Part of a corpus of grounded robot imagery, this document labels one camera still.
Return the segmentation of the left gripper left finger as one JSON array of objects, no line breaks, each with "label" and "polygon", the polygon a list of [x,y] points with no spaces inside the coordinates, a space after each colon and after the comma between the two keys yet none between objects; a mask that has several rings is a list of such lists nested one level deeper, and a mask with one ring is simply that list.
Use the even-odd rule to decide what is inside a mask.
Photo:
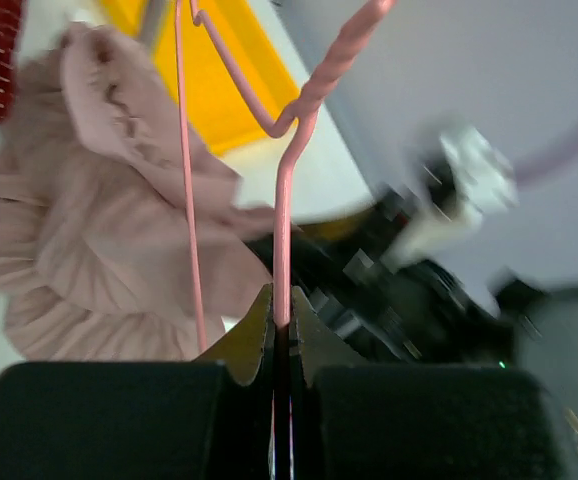
[{"label": "left gripper left finger", "polygon": [[264,287],[191,362],[27,362],[0,373],[0,479],[266,479],[274,325]]}]

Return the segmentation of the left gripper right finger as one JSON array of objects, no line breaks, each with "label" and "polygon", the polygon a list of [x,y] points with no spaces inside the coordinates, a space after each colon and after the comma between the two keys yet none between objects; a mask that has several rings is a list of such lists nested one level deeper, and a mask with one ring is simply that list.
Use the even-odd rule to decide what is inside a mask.
[{"label": "left gripper right finger", "polygon": [[578,438],[532,376],[365,361],[294,290],[298,479],[578,479]]}]

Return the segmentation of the dusty pink ruffled skirt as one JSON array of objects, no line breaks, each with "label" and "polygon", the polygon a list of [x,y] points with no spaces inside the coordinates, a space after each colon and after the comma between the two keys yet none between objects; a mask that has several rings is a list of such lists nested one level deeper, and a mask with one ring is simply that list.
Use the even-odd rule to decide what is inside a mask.
[{"label": "dusty pink ruffled skirt", "polygon": [[22,356],[194,358],[192,251],[209,342],[270,282],[246,243],[273,213],[236,207],[238,174],[196,134],[188,223],[180,135],[147,52],[111,27],[74,23],[19,71],[0,152],[0,293]]}]

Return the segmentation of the pink wire hanger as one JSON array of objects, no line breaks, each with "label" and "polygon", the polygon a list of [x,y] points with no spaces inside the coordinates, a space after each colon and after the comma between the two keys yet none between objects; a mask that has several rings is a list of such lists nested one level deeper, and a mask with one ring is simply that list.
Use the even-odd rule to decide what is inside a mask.
[{"label": "pink wire hanger", "polygon": [[[281,156],[275,186],[273,319],[276,324],[276,330],[280,333],[287,329],[291,319],[291,191],[296,163],[313,135],[318,112],[325,98],[336,88],[342,76],[351,68],[358,54],[367,45],[379,22],[383,20],[394,5],[395,2],[393,0],[371,0],[366,2],[342,26],[324,59],[303,85],[299,96],[283,108],[277,119],[272,119],[223,42],[208,13],[200,9],[196,1],[190,3],[192,23],[205,28],[242,99],[263,131],[269,137],[277,139],[285,135],[293,124],[297,125],[293,138]],[[199,349],[205,351],[207,349],[207,336],[196,235],[190,140],[184,85],[182,3],[180,1],[175,3],[174,29],[180,143],[183,158],[183,181],[190,240],[189,251],[196,330]]]}]

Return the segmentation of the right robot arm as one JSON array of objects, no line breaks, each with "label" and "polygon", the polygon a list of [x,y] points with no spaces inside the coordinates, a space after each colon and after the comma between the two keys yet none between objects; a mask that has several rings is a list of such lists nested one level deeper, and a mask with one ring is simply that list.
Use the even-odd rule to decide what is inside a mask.
[{"label": "right robot arm", "polygon": [[366,359],[521,368],[561,401],[578,430],[578,284],[545,290],[509,277],[490,313],[429,259],[392,267],[364,242],[301,233],[291,259],[292,283]]}]

